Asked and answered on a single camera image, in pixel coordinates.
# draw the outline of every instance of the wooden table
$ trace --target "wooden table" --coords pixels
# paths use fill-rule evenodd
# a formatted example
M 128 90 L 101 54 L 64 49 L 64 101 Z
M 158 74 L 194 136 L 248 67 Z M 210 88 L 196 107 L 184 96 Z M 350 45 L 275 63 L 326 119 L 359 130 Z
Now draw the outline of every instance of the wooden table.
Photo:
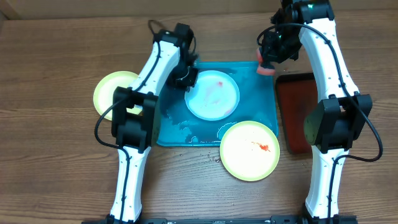
M 255 60 L 255 39 L 272 14 L 160 18 L 190 24 L 203 60 Z M 383 143 L 375 163 L 347 161 L 340 213 L 360 223 L 398 219 L 398 11 L 336 12 L 353 80 L 370 93 Z M 118 70 L 141 71 L 151 49 L 147 18 L 6 21 L 0 35 L 0 223 L 80 223 L 113 204 L 118 154 L 93 135 L 96 84 Z M 309 72 L 304 51 L 279 75 Z M 310 186 L 311 155 L 292 156 L 280 124 L 281 157 L 268 178 L 249 183 L 225 170 L 218 148 L 155 147 L 147 165 L 144 217 L 239 218 L 298 214 Z M 109 142 L 110 122 L 100 128 Z M 374 157 L 369 128 L 352 154 Z

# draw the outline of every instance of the blue tray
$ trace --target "blue tray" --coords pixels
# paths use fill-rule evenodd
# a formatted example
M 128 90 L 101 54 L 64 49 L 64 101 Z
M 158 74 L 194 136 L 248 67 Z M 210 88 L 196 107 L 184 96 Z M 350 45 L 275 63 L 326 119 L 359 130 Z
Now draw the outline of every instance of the blue tray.
M 265 124 L 278 136 L 273 77 L 256 73 L 258 62 L 199 62 L 199 72 L 218 70 L 227 73 L 239 87 L 238 107 L 219 121 L 205 121 L 189 111 L 185 92 L 164 86 L 160 94 L 160 146 L 220 146 L 225 132 L 241 121 Z

